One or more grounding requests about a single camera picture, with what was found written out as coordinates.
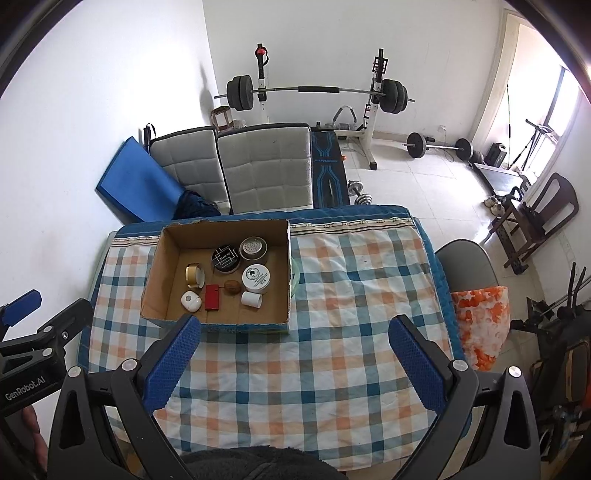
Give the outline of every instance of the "brown round object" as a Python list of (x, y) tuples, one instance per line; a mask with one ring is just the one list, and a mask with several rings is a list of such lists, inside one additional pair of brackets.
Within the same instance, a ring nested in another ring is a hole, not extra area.
[(242, 291), (242, 285), (238, 280), (226, 280), (223, 285), (223, 289), (226, 290), (230, 295), (236, 295)]

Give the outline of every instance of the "red rectangular object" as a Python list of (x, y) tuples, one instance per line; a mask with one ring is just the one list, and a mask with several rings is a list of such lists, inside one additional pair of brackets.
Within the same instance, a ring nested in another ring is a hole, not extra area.
[(205, 285), (205, 309), (219, 310), (220, 307), (220, 286)]

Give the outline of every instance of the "chrome dumbbell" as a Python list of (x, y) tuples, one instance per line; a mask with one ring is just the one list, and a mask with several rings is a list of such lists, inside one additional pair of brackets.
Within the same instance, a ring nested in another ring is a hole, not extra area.
[(355, 205), (371, 205), (371, 195), (369, 193), (363, 193), (363, 184), (359, 180), (349, 180), (347, 189), (350, 197), (357, 195)]

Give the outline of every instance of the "textured blue pad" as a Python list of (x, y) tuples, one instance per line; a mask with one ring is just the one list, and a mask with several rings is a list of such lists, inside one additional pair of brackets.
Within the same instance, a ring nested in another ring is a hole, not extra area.
[(397, 318), (390, 320), (388, 340), (423, 407), (439, 415), (446, 405), (445, 388), (441, 375), (429, 357)]
[(200, 340), (201, 324), (191, 317), (146, 377), (142, 401), (148, 413), (166, 406)]
[(4, 308), (2, 323), (14, 327), (24, 317), (31, 314), (41, 306), (41, 294), (37, 290), (25, 293), (19, 299), (9, 303)]
[(116, 153), (96, 190), (136, 222), (172, 220), (184, 191), (133, 137)]

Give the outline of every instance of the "black weight plate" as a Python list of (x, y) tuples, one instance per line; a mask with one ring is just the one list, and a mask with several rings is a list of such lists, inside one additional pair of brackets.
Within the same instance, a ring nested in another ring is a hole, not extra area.
[(240, 103), (240, 77), (236, 76), (228, 82), (226, 87), (226, 93), (228, 94), (228, 105), (237, 111), (242, 111), (242, 104)]
[(398, 98), (396, 100), (396, 107), (392, 110), (392, 113), (400, 113), (402, 111), (402, 106), (404, 105), (404, 85), (397, 80), (394, 82), (398, 89)]
[(478, 150), (474, 150), (474, 154), (470, 159), (470, 163), (484, 163), (484, 155)]
[(408, 154), (412, 158), (421, 158), (427, 151), (427, 142), (425, 141), (425, 137), (417, 132), (413, 132), (408, 136), (407, 144)]
[(398, 89), (394, 80), (382, 80), (382, 93), (384, 95), (379, 98), (379, 107), (382, 112), (392, 113), (396, 107), (396, 100), (398, 100)]
[(456, 147), (462, 150), (456, 150), (457, 157), (462, 161), (470, 161), (472, 155), (474, 155), (474, 149), (469, 140), (461, 138), (456, 142)]
[(408, 90), (404, 85), (402, 88), (404, 89), (404, 103), (402, 104), (402, 109), (400, 111), (404, 112), (406, 110), (406, 106), (408, 105)]
[(252, 79), (250, 75), (240, 77), (240, 103), (244, 110), (252, 110), (255, 102), (255, 94), (252, 88)]

